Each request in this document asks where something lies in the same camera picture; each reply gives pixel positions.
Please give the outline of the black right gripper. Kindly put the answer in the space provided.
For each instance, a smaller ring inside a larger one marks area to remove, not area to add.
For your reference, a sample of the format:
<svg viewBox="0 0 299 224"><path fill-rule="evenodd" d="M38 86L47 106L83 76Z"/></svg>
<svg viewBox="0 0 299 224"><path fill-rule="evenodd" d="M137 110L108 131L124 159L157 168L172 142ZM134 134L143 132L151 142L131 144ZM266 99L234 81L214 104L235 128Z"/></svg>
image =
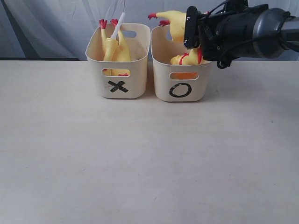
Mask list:
<svg viewBox="0 0 299 224"><path fill-rule="evenodd" d="M195 6L186 12L184 47L200 45L206 61L217 61L225 52L226 58L237 59L253 52L251 44L241 44L253 38L257 15L250 12L247 0L226 0L223 9L215 14L201 14Z"/></svg>

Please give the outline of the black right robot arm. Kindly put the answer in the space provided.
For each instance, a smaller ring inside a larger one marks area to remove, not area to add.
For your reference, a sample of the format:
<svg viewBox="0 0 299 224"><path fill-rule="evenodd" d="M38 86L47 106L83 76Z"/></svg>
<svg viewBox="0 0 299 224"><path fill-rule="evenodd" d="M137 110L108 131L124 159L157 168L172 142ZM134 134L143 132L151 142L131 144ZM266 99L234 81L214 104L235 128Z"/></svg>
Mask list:
<svg viewBox="0 0 299 224"><path fill-rule="evenodd" d="M188 7L183 43L187 49L200 47L203 59L219 68L242 57L273 59L299 50L299 19L289 11L250 7L246 0L225 0L218 7L205 14Z"/></svg>

